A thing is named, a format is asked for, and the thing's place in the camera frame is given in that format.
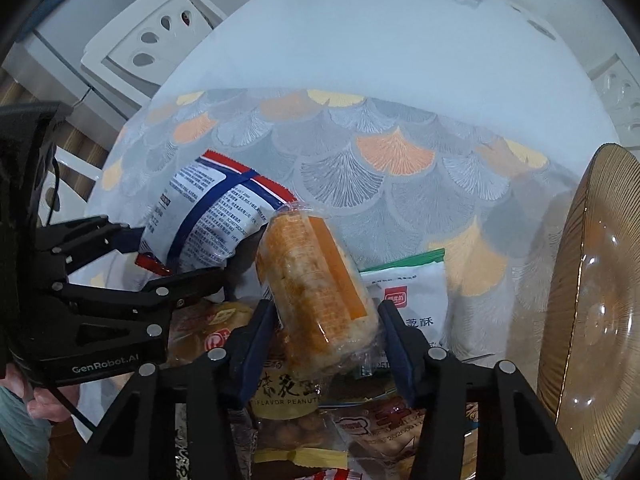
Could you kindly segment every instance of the orange-wrapped snack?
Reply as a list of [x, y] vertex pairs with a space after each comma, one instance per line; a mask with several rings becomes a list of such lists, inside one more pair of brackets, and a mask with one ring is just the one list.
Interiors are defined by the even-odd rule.
[[271, 218], [256, 267], [273, 294], [289, 367], [301, 378], [356, 365], [378, 314], [351, 258], [323, 218], [289, 204]]

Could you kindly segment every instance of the green object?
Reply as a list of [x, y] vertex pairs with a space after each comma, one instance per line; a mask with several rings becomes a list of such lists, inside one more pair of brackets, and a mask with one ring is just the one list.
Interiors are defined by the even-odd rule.
[[393, 267], [417, 267], [420, 265], [433, 264], [444, 261], [444, 249], [435, 249], [428, 251], [427, 253], [414, 254], [414, 256], [408, 256], [402, 260], [396, 260], [390, 264], [382, 264], [375, 267], [369, 267], [369, 269], [361, 270], [360, 272], [369, 272], [370, 270], [382, 270], [392, 269]]

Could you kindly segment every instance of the black cable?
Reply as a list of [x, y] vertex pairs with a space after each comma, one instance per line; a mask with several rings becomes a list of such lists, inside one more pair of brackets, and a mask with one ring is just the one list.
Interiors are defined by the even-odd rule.
[[53, 186], [53, 197], [51, 198], [51, 206], [49, 207], [49, 216], [47, 216], [47, 223], [45, 225], [51, 224], [51, 217], [53, 216], [53, 208], [58, 203], [58, 207], [60, 207], [60, 200], [58, 200], [58, 191], [60, 190], [60, 167], [58, 165], [58, 161], [53, 158], [51, 161], [53, 165], [53, 173], [56, 175], [56, 183]]
[[95, 424], [92, 423], [88, 418], [86, 418], [81, 412], [80, 410], [78, 410], [78, 408], [76, 408], [73, 403], [67, 399], [64, 394], [56, 387], [50, 384], [46, 384], [45, 385], [46, 389], [49, 390], [51, 392], [51, 395], [53, 395], [60, 404], [62, 404], [66, 409], [69, 410], [69, 413], [71, 413], [71, 415], [73, 415], [75, 418], [77, 418], [83, 425], [85, 428], [87, 428], [88, 430], [90, 430], [91, 432], [95, 431]]

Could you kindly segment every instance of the blue stripe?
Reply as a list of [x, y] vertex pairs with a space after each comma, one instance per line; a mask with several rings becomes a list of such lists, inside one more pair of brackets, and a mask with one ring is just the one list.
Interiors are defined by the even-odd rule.
[[264, 189], [260, 184], [250, 180], [249, 182], [243, 182], [243, 186], [247, 189], [253, 191], [257, 196], [263, 199], [267, 204], [273, 207], [274, 211], [280, 209], [285, 202], [283, 200], [278, 200], [271, 193], [269, 193], [266, 189]]
[[199, 158], [197, 161], [225, 173], [226, 178], [209, 189], [201, 199], [196, 202], [196, 205], [191, 209], [191, 211], [189, 211], [188, 215], [182, 221], [182, 224], [180, 224], [178, 232], [175, 234], [174, 241], [172, 242], [166, 256], [166, 266], [171, 269], [172, 272], [178, 271], [178, 258], [180, 257], [182, 248], [201, 216], [204, 215], [204, 213], [206, 213], [207, 210], [227, 191], [258, 175], [254, 170], [249, 170], [245, 173], [236, 173], [235, 171], [228, 170], [227, 168], [220, 168], [217, 164], [203, 158]]

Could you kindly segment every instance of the finger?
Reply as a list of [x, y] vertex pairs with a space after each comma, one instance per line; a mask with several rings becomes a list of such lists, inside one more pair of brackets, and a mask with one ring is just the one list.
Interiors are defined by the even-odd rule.
[[0, 386], [4, 386], [20, 398], [24, 397], [27, 381], [13, 363], [9, 363], [4, 371], [4, 379], [0, 380]]
[[[78, 404], [80, 397], [80, 386], [78, 384], [62, 386], [59, 390], [73, 405], [76, 406]], [[59, 400], [57, 400], [49, 390], [44, 388], [36, 388], [33, 391], [33, 398], [40, 404], [60, 404]]]
[[53, 422], [63, 422], [71, 416], [61, 404], [41, 404], [36, 400], [27, 403], [27, 413], [31, 418], [46, 418]]

